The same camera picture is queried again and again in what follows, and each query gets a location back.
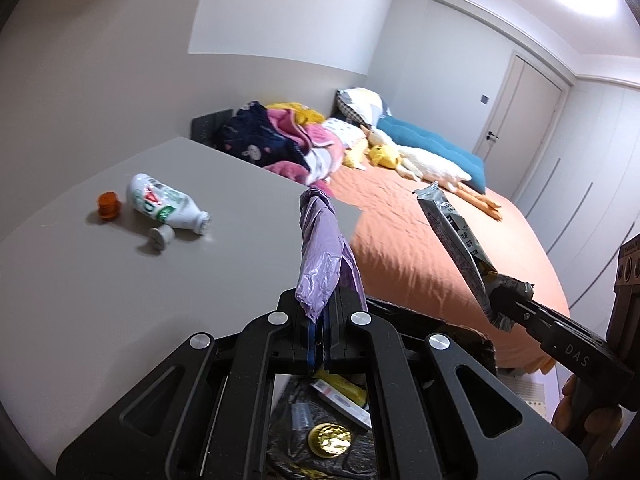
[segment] gold foil lid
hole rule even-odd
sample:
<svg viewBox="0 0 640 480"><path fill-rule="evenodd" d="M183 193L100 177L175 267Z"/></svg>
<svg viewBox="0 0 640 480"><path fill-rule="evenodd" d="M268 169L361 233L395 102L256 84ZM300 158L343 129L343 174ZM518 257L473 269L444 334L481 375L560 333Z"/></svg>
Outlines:
<svg viewBox="0 0 640 480"><path fill-rule="evenodd" d="M351 433L337 424L319 424L307 437L309 447L322 458L338 456L351 446Z"/></svg>

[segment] silver screw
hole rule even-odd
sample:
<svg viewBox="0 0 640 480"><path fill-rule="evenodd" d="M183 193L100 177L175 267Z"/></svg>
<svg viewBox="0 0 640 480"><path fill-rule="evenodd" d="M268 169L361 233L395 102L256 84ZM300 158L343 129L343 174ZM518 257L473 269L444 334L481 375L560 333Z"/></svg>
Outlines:
<svg viewBox="0 0 640 480"><path fill-rule="evenodd" d="M447 348L449 348L449 345L451 344L451 342L449 341L449 338L445 335L433 334L429 338L429 344L436 350L446 350Z"/></svg>
<svg viewBox="0 0 640 480"><path fill-rule="evenodd" d="M191 348L202 350L211 344L211 338L207 334L196 334L191 337L189 344Z"/></svg>
<svg viewBox="0 0 640 480"><path fill-rule="evenodd" d="M272 325L284 325L289 320L289 316L287 316L286 312L282 312L281 310L276 310L275 312L271 312L269 314L269 317L267 318L267 320Z"/></svg>
<svg viewBox="0 0 640 480"><path fill-rule="evenodd" d="M356 325L368 325L371 323L371 316L366 312L354 312L351 314L351 322Z"/></svg>

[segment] door frame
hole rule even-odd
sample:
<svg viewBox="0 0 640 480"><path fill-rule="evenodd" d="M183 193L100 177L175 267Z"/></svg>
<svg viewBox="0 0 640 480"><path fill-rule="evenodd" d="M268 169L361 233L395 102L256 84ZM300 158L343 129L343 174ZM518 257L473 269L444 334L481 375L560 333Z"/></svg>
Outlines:
<svg viewBox="0 0 640 480"><path fill-rule="evenodd" d="M547 127L546 132L542 137L542 143L540 144L540 147L538 148L536 154L533 156L533 159L531 160L531 163L527 168L527 171L522 177L522 180L518 184L518 187L516 188L516 191L514 192L513 197L511 198L511 201L514 203L520 199L524 190L527 189L527 186L529 185L529 182L531 181L533 174L536 172L540 164L540 161L542 160L542 157L545 155L546 149L549 147L551 139L554 133L556 132L558 121L562 115L562 111L564 110L564 106L566 105L566 101L569 97L569 92L572 88L572 85L570 85L567 81L561 78L554 70L548 67L545 63L541 62L539 59L533 56L530 56L527 53L522 52L521 50L513 50L511 53L511 59L509 60L509 65L507 67L507 70L504 73L504 77L502 78L502 83L500 84L498 95L496 96L494 105L491 111L489 112L488 117L486 118L484 126L482 127L480 136L476 141L473 154L476 154L479 151L480 146L484 141L484 138L487 136L489 128L495 119L498 105L502 102L502 99L511 97L506 95L507 81L509 79L509 76L511 75L511 72L514 69L516 58L520 58L521 60L523 60L524 63L528 64L533 69L540 72L544 77L546 77L547 79L549 79L549 81L551 81L554 85L556 85L560 89L560 98L558 99L558 106L556 106L556 110L554 111L551 117L551 120L549 121L549 126Z"/></svg>

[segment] clear plastic cup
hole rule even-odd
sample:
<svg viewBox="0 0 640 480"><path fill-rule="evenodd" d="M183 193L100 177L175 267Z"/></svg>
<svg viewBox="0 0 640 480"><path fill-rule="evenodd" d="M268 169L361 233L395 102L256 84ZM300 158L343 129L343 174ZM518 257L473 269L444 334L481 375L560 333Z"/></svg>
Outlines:
<svg viewBox="0 0 640 480"><path fill-rule="evenodd" d="M291 429L294 431L308 430L314 425L311 407L306 402L296 402L291 405Z"/></svg>

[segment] ceiling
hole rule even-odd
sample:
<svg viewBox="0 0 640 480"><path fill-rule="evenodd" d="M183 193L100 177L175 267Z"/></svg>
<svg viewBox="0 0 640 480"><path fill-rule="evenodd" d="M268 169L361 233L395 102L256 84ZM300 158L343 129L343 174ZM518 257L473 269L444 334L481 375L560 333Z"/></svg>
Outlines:
<svg viewBox="0 0 640 480"><path fill-rule="evenodd" d="M610 16L580 14L558 0L469 0L542 44L577 75L640 84L640 26L624 0Z"/></svg>

